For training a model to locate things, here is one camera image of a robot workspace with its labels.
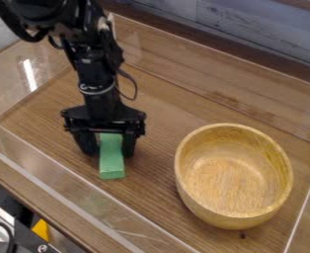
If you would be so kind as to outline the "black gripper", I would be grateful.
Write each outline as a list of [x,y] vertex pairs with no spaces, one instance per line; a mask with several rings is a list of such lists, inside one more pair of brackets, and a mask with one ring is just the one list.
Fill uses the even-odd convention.
[[64,109],[64,129],[72,133],[75,142],[86,155],[94,156],[99,150],[92,132],[123,134],[123,155],[135,155],[138,137],[146,134],[147,114],[123,103],[116,85],[95,88],[80,85],[84,104]]

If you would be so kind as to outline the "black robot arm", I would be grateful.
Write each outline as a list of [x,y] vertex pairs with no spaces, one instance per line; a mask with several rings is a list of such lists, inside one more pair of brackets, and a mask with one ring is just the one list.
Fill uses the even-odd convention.
[[23,41],[47,40],[66,53],[84,104],[60,114],[83,153],[95,155],[103,149],[96,138],[118,133],[123,155],[132,157],[147,114],[123,102],[119,79],[131,75],[122,69],[124,51],[99,0],[0,0],[0,18]]

